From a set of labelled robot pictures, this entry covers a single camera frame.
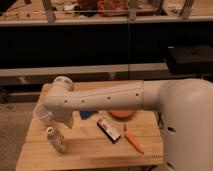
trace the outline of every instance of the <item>small box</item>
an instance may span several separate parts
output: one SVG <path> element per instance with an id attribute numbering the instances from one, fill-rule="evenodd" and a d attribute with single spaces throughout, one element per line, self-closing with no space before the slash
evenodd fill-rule
<path id="1" fill-rule="evenodd" d="M 170 47 L 165 59 L 172 74 L 213 73 L 213 48 L 208 45 Z"/>
<path id="2" fill-rule="evenodd" d="M 97 121 L 97 125 L 109 137 L 112 143 L 115 143 L 121 134 L 103 117 Z"/>

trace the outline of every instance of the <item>black box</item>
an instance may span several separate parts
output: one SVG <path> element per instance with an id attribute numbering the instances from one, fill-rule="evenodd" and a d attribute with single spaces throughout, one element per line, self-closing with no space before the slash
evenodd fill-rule
<path id="1" fill-rule="evenodd" d="M 172 74 L 213 73 L 213 48 L 208 45 L 169 47 L 164 55 Z"/>

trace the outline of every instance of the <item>floor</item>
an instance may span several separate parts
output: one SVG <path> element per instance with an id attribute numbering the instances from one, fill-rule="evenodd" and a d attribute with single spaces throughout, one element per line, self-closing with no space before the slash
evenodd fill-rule
<path id="1" fill-rule="evenodd" d="M 0 171 L 13 171 L 36 103 L 0 104 Z M 148 171 L 146 167 L 96 169 L 95 171 Z"/>

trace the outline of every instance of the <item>food item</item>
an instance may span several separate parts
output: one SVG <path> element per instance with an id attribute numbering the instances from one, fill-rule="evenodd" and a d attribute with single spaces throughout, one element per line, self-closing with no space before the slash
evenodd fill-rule
<path id="1" fill-rule="evenodd" d="M 98 120 L 97 125 L 113 143 L 121 137 L 121 134 L 104 117 Z"/>
<path id="2" fill-rule="evenodd" d="M 124 124 L 124 137 L 133 145 L 133 147 L 139 151 L 140 153 L 144 154 L 144 150 L 136 140 L 135 136 L 127 130 L 126 124 Z"/>
<path id="3" fill-rule="evenodd" d="M 117 118 L 126 118 L 132 116 L 135 111 L 134 110 L 110 110 L 109 113 Z"/>

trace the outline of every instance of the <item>wooden tabletop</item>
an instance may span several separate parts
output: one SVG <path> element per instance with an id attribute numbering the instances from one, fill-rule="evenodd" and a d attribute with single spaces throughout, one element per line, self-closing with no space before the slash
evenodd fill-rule
<path id="1" fill-rule="evenodd" d="M 123 83 L 126 82 L 75 83 L 74 90 L 88 90 Z M 49 84 L 43 86 L 39 103 L 50 86 Z M 122 135 L 115 144 L 112 144 L 96 125 L 102 116 Z M 162 164 L 163 142 L 154 112 L 137 111 L 133 117 L 125 120 L 115 119 L 107 111 L 99 111 L 86 120 L 81 120 L 76 111 L 73 112 L 73 117 L 72 129 L 61 123 L 54 125 L 68 141 L 65 154 L 55 151 L 46 139 L 46 127 L 39 120 L 32 119 L 16 170 L 68 170 Z M 136 151 L 123 138 L 124 124 L 136 136 L 145 154 Z"/>

